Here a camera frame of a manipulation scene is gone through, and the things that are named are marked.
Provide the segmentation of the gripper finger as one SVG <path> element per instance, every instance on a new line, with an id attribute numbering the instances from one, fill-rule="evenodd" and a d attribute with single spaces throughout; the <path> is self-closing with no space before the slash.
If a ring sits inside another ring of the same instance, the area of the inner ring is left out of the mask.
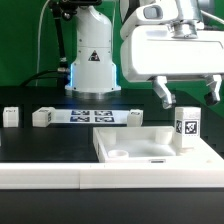
<path id="1" fill-rule="evenodd" d="M 220 88 L 222 84 L 222 76 L 220 74 L 216 75 L 205 75 L 204 76 L 206 86 L 210 91 L 204 96 L 207 106 L 213 106 L 220 102 Z"/>
<path id="2" fill-rule="evenodd" d="M 165 76 L 156 76 L 152 82 L 153 90 L 161 99 L 163 108 L 170 109 L 176 104 L 176 98 L 175 95 L 169 91 L 166 84 L 167 78 Z"/>

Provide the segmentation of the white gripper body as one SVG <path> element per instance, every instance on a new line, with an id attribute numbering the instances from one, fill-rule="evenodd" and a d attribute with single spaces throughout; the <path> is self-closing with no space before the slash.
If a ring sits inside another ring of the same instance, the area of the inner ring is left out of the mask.
<path id="1" fill-rule="evenodd" d="M 165 25 L 138 26 L 122 43 L 120 54 L 129 82 L 224 74 L 224 32 L 199 31 L 196 39 L 175 39 Z"/>

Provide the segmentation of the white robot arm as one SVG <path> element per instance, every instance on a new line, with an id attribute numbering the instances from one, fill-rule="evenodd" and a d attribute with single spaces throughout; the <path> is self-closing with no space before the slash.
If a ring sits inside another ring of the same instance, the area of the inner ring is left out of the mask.
<path id="1" fill-rule="evenodd" d="M 77 3 L 77 57 L 70 87 L 83 94 L 118 89 L 112 62 L 112 24 L 94 5 Z M 208 105 L 220 101 L 224 77 L 224 31 L 204 28 L 198 0 L 119 0 L 121 68 L 129 82 L 150 82 L 165 109 L 175 104 L 169 81 L 203 80 Z"/>

